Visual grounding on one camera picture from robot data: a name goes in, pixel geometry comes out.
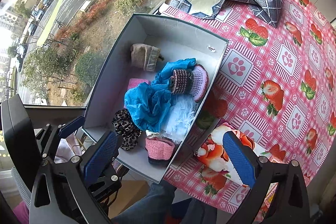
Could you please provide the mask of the pink knitted pouch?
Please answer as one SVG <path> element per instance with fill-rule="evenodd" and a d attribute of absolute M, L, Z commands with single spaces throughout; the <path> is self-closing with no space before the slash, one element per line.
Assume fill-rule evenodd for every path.
<path fill-rule="evenodd" d="M 146 138 L 145 149 L 148 162 L 152 165 L 167 165 L 175 150 L 175 144 L 169 139 L 151 137 Z"/>

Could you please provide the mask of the striped knitted sock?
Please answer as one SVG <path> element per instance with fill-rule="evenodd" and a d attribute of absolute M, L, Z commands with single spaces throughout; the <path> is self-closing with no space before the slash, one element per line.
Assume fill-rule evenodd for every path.
<path fill-rule="evenodd" d="M 191 95 L 195 102 L 200 102 L 207 91 L 209 76 L 200 64 L 193 69 L 174 69 L 169 79 L 169 90 L 174 95 Z"/>

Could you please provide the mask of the person's legs in jeans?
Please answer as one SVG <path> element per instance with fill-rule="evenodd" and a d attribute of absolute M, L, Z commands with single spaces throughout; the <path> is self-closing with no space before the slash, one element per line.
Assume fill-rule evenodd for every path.
<path fill-rule="evenodd" d="M 175 198 L 176 187 L 165 180 L 153 183 L 148 194 L 111 219 L 112 223 L 164 223 Z M 217 208 L 192 198 L 182 223 L 216 223 Z"/>

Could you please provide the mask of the grey cardboard box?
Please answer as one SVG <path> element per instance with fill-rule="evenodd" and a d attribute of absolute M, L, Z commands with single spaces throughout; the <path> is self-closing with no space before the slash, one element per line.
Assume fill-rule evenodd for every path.
<path fill-rule="evenodd" d="M 153 72 L 134 67 L 131 47 L 145 44 L 160 50 L 162 60 Z M 142 130 L 159 131 L 177 96 L 169 89 L 173 70 L 201 65 L 212 87 L 221 66 L 226 39 L 189 22 L 167 16 L 134 14 L 114 43 L 92 89 L 83 131 L 98 141 L 113 129 L 117 111 L 128 109 Z"/>

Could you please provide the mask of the floral tissue pack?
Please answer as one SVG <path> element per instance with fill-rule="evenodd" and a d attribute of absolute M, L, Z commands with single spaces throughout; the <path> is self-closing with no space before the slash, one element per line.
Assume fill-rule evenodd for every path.
<path fill-rule="evenodd" d="M 271 158 L 271 153 L 257 143 L 261 139 L 261 132 L 248 122 L 244 122 L 238 130 L 227 123 L 211 130 L 209 136 L 195 151 L 195 156 L 205 166 L 242 186 L 243 182 L 223 147 L 223 135 L 228 131 L 234 132 L 237 138 L 256 155 Z"/>

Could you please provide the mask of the leopard print scrunchie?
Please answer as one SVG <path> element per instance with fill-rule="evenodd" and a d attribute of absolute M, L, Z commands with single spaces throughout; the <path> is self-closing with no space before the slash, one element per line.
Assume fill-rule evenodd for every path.
<path fill-rule="evenodd" d="M 127 109 L 116 112 L 112 120 L 115 132 L 123 138 L 121 148 L 130 151 L 138 144 L 138 138 L 142 131 L 134 124 L 130 113 Z"/>

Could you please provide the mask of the white fluffy item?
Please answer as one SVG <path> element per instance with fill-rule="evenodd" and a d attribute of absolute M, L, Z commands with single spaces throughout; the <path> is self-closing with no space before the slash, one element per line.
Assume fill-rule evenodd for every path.
<path fill-rule="evenodd" d="M 163 120 L 161 133 L 164 137 L 172 140 L 175 144 L 181 143 L 187 135 L 189 128 L 197 112 L 197 103 L 191 95 L 179 95 L 175 104 Z"/>

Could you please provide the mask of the blue cloth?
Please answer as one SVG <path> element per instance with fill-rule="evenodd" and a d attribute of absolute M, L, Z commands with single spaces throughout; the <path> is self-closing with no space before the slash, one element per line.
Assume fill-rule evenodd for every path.
<path fill-rule="evenodd" d="M 166 65 L 155 75 L 155 79 L 151 82 L 152 87 L 168 89 L 170 77 L 173 71 L 177 69 L 193 69 L 196 65 L 196 58 L 180 59 L 174 62 L 168 62 Z"/>
<path fill-rule="evenodd" d="M 127 109 L 134 124 L 141 130 L 160 132 L 169 108 L 175 103 L 176 95 L 168 89 L 152 87 L 146 104 Z"/>

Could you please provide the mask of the pink sponge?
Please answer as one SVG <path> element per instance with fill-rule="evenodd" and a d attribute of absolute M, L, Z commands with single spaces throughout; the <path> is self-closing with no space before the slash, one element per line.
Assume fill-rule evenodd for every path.
<path fill-rule="evenodd" d="M 130 79 L 127 91 L 124 95 L 124 108 L 137 107 L 138 104 L 146 104 L 150 95 L 151 85 L 145 79 Z"/>

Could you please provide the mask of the pink tissue box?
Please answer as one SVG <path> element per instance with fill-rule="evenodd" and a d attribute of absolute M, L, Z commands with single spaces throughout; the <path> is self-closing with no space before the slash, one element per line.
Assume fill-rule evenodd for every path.
<path fill-rule="evenodd" d="M 269 207 L 272 203 L 272 200 L 274 198 L 274 194 L 276 192 L 277 186 L 278 186 L 277 182 L 272 183 L 270 185 L 270 187 L 268 189 L 268 192 L 266 194 L 266 197 L 265 197 L 265 199 L 262 203 L 262 206 L 261 206 L 261 208 L 260 208 L 260 210 L 259 210 L 259 212 L 258 212 L 258 214 L 257 214 L 257 216 L 254 220 L 254 223 L 260 223 L 264 219 L 264 217 L 265 217 L 265 215 L 266 215 L 266 213 L 267 213 L 267 211 L 268 211 L 268 209 L 269 209 Z"/>

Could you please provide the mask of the pink strawberry tablecloth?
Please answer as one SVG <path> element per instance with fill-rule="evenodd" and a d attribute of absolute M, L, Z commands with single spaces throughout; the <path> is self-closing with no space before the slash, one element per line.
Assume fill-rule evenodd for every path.
<path fill-rule="evenodd" d="M 196 150 L 223 123 L 248 122 L 270 160 L 299 162 L 310 192 L 335 139 L 335 31 L 312 0 L 283 0 L 277 27 L 244 3 L 227 1 L 214 20 L 168 8 L 167 15 L 228 40 L 210 97 L 187 145 Z M 184 146 L 165 179 L 189 195 L 234 212 L 248 189 L 201 163 Z"/>

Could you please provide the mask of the beige knitted item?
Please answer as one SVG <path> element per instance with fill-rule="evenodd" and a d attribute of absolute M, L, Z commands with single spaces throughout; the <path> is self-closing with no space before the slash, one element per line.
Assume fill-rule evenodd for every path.
<path fill-rule="evenodd" d="M 140 43 L 131 46 L 130 56 L 133 67 L 148 72 L 155 72 L 157 63 L 164 60 L 159 48 Z"/>

